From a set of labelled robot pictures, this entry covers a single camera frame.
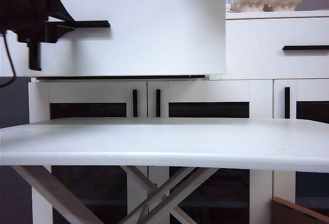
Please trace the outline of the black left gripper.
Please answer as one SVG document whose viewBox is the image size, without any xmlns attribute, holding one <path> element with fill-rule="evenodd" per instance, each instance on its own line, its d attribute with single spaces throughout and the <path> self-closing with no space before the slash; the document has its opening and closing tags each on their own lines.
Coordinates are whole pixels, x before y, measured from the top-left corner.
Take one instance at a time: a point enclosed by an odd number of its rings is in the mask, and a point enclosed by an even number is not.
<svg viewBox="0 0 329 224">
<path fill-rule="evenodd" d="M 19 42 L 27 44 L 29 52 L 29 69 L 41 70 L 41 32 L 46 21 L 45 0 L 22 0 L 22 24 L 17 33 Z M 73 22 L 61 0 L 46 0 L 48 16 L 62 21 Z M 46 25 L 45 42 L 57 42 L 64 34 L 74 31 L 74 27 Z"/>
</svg>

